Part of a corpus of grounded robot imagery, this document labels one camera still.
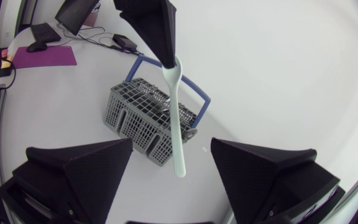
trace pink object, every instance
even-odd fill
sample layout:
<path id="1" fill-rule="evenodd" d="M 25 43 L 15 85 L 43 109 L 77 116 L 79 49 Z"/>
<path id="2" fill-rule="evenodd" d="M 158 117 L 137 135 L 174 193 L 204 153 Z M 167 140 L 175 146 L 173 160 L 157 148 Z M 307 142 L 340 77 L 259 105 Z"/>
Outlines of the pink object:
<path id="1" fill-rule="evenodd" d="M 84 25 L 93 27 L 96 19 L 98 18 L 97 13 L 91 13 L 85 20 Z"/>
<path id="2" fill-rule="evenodd" d="M 6 58 L 7 57 L 7 49 L 2 50 L 1 57 Z"/>
<path id="3" fill-rule="evenodd" d="M 77 65 L 70 46 L 48 47 L 47 50 L 28 53 L 27 47 L 19 47 L 13 58 L 16 68 Z"/>

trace blue basket handle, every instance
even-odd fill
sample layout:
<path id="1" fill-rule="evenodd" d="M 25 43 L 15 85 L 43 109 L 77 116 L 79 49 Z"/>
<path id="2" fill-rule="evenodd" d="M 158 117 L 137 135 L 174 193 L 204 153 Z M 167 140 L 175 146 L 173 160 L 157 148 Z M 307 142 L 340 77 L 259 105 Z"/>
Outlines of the blue basket handle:
<path id="1" fill-rule="evenodd" d="M 130 82 L 134 76 L 135 73 L 137 71 L 137 69 L 139 68 L 139 66 L 141 65 L 141 63 L 145 61 L 148 63 L 151 63 L 153 65 L 156 65 L 158 67 L 162 67 L 162 64 L 157 61 L 154 60 L 152 58 L 143 56 L 143 55 L 139 55 L 134 63 L 134 65 L 132 66 L 131 70 L 128 73 L 127 78 L 125 79 L 125 82 Z M 191 128 L 196 128 L 198 123 L 200 122 L 200 120 L 202 119 L 202 117 L 205 114 L 206 109 L 208 108 L 210 102 L 211 102 L 211 98 L 202 90 L 200 89 L 195 83 L 193 83 L 190 79 L 188 79 L 186 76 L 182 76 L 181 80 L 186 83 L 191 89 L 193 89 L 197 94 L 199 94 L 200 97 L 202 97 L 203 100 L 205 100 L 203 107 L 201 108 L 200 112 L 198 113 L 196 119 L 194 120 L 193 125 L 191 125 Z"/>

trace purple mouse pad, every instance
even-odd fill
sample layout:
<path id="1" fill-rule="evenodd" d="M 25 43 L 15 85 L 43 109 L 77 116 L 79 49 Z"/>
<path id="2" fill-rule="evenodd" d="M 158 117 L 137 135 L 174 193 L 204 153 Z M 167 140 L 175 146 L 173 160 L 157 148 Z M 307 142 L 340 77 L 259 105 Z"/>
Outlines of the purple mouse pad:
<path id="1" fill-rule="evenodd" d="M 27 47 L 19 47 L 13 58 L 16 68 L 77 65 L 70 46 L 49 47 L 40 52 L 28 53 Z"/>

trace plastic spoon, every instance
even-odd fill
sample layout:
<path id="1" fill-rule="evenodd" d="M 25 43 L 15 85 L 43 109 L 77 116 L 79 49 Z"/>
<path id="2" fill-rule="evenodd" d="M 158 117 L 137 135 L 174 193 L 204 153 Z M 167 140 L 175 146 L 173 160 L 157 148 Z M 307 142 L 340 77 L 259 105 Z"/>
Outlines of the plastic spoon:
<path id="1" fill-rule="evenodd" d="M 183 145 L 181 141 L 179 106 L 178 106 L 178 88 L 181 80 L 181 63 L 178 57 L 176 66 L 173 68 L 162 67 L 164 79 L 169 87 L 170 93 L 170 112 L 171 112 L 171 139 L 173 167 L 178 177 L 186 175 L 185 157 L 183 155 Z"/>

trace white table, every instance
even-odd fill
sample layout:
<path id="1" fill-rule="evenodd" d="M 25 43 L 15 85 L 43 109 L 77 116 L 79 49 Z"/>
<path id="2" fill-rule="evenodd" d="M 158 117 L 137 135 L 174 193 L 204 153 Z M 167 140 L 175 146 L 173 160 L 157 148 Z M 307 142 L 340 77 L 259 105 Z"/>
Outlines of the white table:
<path id="1" fill-rule="evenodd" d="M 10 53 L 33 41 L 30 30 L 23 31 L 10 45 Z M 135 57 L 86 42 L 68 45 L 73 47 L 77 66 L 20 69 L 7 91 L 1 133 L 6 178 L 27 160 L 24 152 L 29 146 L 59 148 L 118 138 L 104 126 L 104 110 L 109 89 L 125 79 Z M 222 70 L 221 77 L 185 69 L 185 75 L 212 98 L 198 135 L 184 145 L 188 175 L 179 179 L 172 160 L 160 168 L 134 151 L 107 223 L 219 223 L 229 202 L 209 150 L 212 136 L 290 150 L 313 147 L 318 151 L 317 162 L 341 179 L 341 187 L 349 190 L 356 182 L 358 66 L 344 71 L 345 77 L 339 72 L 305 77 L 261 72 L 258 77 L 235 74 L 229 79 L 230 64 L 235 62 L 226 60 L 230 59 L 208 63 Z M 321 69 L 326 70 L 329 63 Z M 159 68 L 143 63 L 137 75 L 167 91 Z M 215 83 L 202 82 L 205 78 Z M 200 102 L 193 96 L 181 90 L 180 101 L 197 111 Z M 232 111 L 223 109 L 233 103 L 238 105 Z"/>
<path id="2" fill-rule="evenodd" d="M 66 42 L 61 30 L 52 27 L 63 37 L 60 42 Z M 85 31 L 89 35 L 99 32 Z M 9 53 L 14 54 L 18 47 L 32 42 L 32 33 L 26 29 L 9 46 Z M 125 79 L 136 56 L 85 41 L 71 41 L 68 45 L 73 48 L 77 66 L 18 69 L 15 83 L 7 91 L 1 131 L 6 179 L 27 160 L 25 149 L 29 146 L 61 148 L 119 138 L 105 127 L 103 116 L 110 88 Z M 167 90 L 161 69 L 155 65 L 144 62 L 137 77 Z M 201 107 L 197 103 L 183 91 L 179 94 L 184 105 L 198 112 Z M 213 136 L 232 139 L 206 113 L 196 137 L 183 146 L 188 170 L 183 179 L 175 175 L 172 159 L 159 167 L 134 151 L 107 223 L 219 223 L 229 202 L 209 150 Z"/>

